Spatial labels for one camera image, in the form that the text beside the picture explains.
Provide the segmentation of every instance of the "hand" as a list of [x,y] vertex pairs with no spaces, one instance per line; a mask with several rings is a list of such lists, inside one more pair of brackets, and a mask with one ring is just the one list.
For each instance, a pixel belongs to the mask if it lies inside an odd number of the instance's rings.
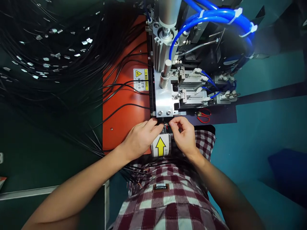
[[157,123],[156,118],[151,118],[149,121],[137,124],[130,130],[124,142],[120,144],[129,162],[142,156],[162,132],[164,124],[156,126]]
[[187,158],[200,154],[196,147],[194,126],[185,117],[175,117],[169,122],[178,148]]

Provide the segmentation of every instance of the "left hand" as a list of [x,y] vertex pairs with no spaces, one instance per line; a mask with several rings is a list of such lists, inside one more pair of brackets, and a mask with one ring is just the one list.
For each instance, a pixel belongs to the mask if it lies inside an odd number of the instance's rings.
[[155,138],[162,132],[164,124],[159,124],[156,118],[134,126],[123,143],[120,144],[127,160],[133,161],[142,156]]

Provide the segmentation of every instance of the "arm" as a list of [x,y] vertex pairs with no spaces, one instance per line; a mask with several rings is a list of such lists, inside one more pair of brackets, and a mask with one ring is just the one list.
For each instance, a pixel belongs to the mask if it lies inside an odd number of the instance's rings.
[[134,126],[122,144],[54,190],[25,223],[23,230],[76,229],[78,213],[98,189],[122,167],[146,152],[160,134],[164,125],[156,124],[156,119],[150,119]]
[[169,122],[177,146],[194,165],[219,205],[230,229],[264,229],[261,219],[238,187],[196,147],[194,126],[185,117]]

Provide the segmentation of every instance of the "person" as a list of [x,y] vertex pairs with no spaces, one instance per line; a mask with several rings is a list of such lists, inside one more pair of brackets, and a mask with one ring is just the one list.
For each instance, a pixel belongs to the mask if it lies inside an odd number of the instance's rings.
[[[143,165],[149,176],[137,174],[139,184],[129,185],[128,199],[113,229],[264,229],[237,186],[207,159],[215,135],[195,131],[185,117],[175,117],[169,126],[184,155],[162,157]],[[122,167],[142,156],[163,127],[157,125],[155,118],[134,126],[112,152],[54,190],[23,230],[76,229],[78,213],[98,189]],[[225,222],[209,202],[207,190],[221,208]]]

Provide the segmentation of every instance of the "forearm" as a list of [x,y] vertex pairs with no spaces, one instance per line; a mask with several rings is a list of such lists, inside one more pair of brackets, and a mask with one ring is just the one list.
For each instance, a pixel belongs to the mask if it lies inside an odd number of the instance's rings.
[[48,223],[78,214],[98,189],[127,163],[121,146],[53,191],[33,213],[30,222]]
[[230,229],[263,229],[254,208],[238,187],[200,153],[190,159],[219,205]]

